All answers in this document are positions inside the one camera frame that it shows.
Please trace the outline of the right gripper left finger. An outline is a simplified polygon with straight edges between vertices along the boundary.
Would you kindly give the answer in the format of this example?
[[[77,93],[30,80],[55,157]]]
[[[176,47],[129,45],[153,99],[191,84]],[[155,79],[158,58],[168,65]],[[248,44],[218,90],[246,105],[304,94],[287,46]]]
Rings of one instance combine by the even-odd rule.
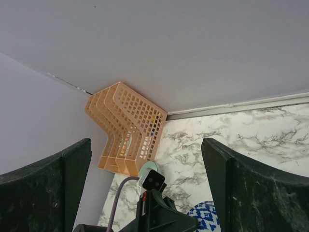
[[[0,176],[2,232],[71,232],[92,157],[84,138]]]

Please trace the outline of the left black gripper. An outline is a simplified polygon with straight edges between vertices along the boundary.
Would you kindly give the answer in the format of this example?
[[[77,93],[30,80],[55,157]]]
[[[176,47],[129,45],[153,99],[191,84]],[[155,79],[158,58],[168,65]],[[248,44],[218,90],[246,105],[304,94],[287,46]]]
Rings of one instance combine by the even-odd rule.
[[[195,232],[198,220],[166,205],[160,195],[147,190],[137,204],[136,218],[123,227],[121,232]],[[112,228],[79,224],[75,232],[113,232]]]

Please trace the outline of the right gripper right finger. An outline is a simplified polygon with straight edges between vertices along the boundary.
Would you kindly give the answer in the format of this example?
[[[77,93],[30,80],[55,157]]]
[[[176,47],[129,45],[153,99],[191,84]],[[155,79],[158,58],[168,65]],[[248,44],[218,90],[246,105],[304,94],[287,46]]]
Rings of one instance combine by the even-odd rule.
[[[309,179],[204,138],[202,157],[223,232],[307,232]]]

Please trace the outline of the red patterned bowl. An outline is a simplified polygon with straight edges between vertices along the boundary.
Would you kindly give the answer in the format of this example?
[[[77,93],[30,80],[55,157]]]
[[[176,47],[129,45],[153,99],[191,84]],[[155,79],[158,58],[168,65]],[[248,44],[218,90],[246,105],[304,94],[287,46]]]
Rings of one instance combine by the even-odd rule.
[[[220,222],[213,201],[204,201],[191,208],[187,215],[198,220],[196,232],[220,232]]]

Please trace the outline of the light teal bowl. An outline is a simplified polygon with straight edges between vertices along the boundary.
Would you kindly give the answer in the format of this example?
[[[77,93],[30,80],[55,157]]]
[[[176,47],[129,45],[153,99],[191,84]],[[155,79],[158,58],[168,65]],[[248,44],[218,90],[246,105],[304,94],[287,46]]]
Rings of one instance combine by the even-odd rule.
[[[156,164],[154,161],[148,161],[141,167],[138,177],[141,177],[148,168],[153,169],[158,173],[162,174],[158,164]]]

